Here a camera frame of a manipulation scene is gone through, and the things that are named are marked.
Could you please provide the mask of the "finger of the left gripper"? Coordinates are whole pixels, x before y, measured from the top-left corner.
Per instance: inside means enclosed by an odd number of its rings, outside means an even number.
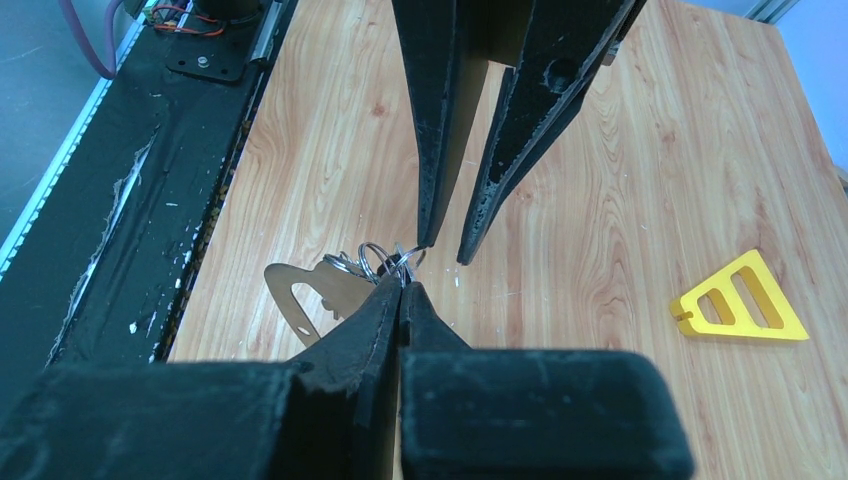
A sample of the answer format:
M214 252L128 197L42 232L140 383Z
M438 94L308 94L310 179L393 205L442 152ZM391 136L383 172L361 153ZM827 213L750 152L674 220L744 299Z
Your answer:
M610 48L641 1L532 1L505 70L457 260L470 264L503 202L579 113Z
M417 242L435 245L488 71L481 1L392 3L419 156Z

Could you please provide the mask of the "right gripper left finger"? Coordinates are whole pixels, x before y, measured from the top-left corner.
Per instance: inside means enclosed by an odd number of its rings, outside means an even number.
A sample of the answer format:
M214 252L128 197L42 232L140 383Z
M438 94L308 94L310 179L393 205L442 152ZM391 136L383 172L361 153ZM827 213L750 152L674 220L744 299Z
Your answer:
M388 479L402 287L285 362L66 365L1 428L5 479Z

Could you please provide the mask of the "metal keyring with keys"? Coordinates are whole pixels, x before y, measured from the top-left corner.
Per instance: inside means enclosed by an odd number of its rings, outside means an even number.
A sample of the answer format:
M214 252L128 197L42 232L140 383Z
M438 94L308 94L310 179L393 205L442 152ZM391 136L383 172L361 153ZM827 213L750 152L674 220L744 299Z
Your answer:
M344 251L325 254L323 261L343 272L364 279L374 285L384 277L396 277L402 286L416 280L415 273L426 257L425 246L404 249L400 243L390 252L374 242L364 242L357 247L356 255Z

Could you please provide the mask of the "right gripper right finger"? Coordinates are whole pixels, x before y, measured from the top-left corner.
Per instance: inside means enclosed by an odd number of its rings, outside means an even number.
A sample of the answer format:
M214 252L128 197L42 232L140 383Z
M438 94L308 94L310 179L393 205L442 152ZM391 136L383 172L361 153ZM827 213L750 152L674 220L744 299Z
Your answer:
M408 479L690 479L694 455L645 356L472 348L424 287L400 303L400 457Z

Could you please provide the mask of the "grey metal carabiner plate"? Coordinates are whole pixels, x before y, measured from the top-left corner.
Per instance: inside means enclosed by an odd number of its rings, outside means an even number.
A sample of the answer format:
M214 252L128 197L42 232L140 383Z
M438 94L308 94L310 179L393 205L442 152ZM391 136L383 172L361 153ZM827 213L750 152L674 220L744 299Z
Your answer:
M328 333L325 323L350 317L372 293L375 285L327 261L311 269L272 263L264 280L288 326L309 347Z

